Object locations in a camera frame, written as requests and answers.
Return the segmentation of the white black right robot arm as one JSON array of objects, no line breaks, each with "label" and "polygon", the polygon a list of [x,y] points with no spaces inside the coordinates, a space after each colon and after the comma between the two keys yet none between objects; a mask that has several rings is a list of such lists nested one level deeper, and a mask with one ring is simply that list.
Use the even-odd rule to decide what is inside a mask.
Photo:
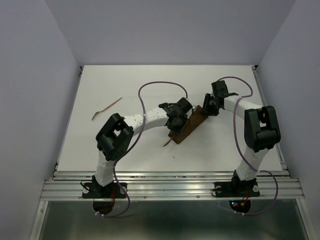
[{"label": "white black right robot arm", "polygon": [[216,194],[232,196],[254,192],[258,195],[257,173],[268,151],[281,140],[276,110],[273,106],[262,106],[247,101],[248,96],[229,92],[224,78],[211,84],[212,92],[207,93],[203,102],[203,113],[217,116],[220,110],[229,111],[233,117],[244,121],[243,136],[246,144],[240,151],[240,165],[233,172],[230,182],[215,183]]}]

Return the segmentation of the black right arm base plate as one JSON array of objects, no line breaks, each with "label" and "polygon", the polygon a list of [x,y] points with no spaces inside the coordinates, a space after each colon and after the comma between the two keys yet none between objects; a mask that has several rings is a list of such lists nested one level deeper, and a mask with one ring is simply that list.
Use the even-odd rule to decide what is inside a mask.
[{"label": "black right arm base plate", "polygon": [[256,182],[243,181],[240,184],[233,184],[231,181],[218,181],[214,183],[214,188],[211,191],[211,195],[217,198],[242,198],[247,194],[249,197],[261,195]]}]

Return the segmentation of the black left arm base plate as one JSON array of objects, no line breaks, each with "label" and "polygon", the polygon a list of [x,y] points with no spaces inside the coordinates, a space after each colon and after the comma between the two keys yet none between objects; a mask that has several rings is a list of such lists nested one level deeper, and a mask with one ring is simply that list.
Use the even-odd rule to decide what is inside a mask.
[{"label": "black left arm base plate", "polygon": [[82,186],[83,199],[125,199],[124,191],[116,182],[112,182],[105,187],[100,187],[93,182],[80,183]]}]

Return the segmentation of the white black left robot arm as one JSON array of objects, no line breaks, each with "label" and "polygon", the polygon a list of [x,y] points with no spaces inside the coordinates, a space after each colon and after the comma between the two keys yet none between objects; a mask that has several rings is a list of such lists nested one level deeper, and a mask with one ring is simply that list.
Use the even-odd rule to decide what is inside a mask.
[{"label": "white black left robot arm", "polygon": [[154,109],[131,116],[111,115],[96,135],[99,160],[92,176],[91,190],[100,197],[111,193],[114,181],[113,169],[117,161],[128,152],[132,138],[139,139],[142,133],[157,127],[167,127],[176,135],[181,135],[196,106],[183,97],[176,103],[161,103]]}]

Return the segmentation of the brown cloth napkin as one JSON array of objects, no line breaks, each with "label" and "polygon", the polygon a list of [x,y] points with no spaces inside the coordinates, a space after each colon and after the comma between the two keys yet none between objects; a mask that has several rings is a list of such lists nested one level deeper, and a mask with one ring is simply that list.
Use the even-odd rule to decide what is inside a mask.
[{"label": "brown cloth napkin", "polygon": [[203,108],[200,105],[197,105],[195,107],[195,110],[187,120],[185,126],[183,127],[181,134],[176,134],[170,131],[168,134],[169,140],[163,145],[163,147],[167,146],[171,142],[174,142],[176,144],[182,143],[207,118],[208,116],[203,113]]}]

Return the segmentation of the brown wooden fork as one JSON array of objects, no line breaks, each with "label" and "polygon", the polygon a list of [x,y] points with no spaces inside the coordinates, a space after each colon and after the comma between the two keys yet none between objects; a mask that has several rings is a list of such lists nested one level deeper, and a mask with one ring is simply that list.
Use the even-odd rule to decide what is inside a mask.
[{"label": "brown wooden fork", "polygon": [[111,107],[113,107],[115,104],[117,104],[119,101],[121,101],[123,99],[123,97],[120,97],[119,99],[117,99],[116,101],[114,101],[113,103],[111,103],[110,105],[108,105],[107,107],[105,107],[102,110],[99,110],[97,112],[94,113],[94,115],[91,118],[91,121],[94,121],[94,119],[101,113],[107,111],[108,109],[110,109]]}]

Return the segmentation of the brown wooden knife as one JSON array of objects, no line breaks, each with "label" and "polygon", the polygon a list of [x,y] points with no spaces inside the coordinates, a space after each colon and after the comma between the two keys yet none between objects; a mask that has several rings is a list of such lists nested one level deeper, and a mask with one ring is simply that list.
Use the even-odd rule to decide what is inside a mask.
[{"label": "brown wooden knife", "polygon": [[166,147],[170,142],[173,140],[173,137],[171,137],[162,147]]}]

